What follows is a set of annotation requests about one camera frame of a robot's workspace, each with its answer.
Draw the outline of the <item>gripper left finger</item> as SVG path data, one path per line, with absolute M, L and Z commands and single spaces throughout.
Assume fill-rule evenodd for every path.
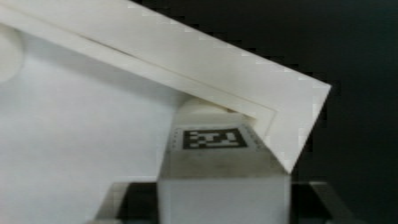
M 159 224 L 155 182 L 113 184 L 97 217 L 88 224 Z

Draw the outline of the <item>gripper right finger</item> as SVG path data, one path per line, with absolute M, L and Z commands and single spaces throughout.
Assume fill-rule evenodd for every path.
M 292 185 L 290 224 L 356 224 L 354 213 L 326 182 Z

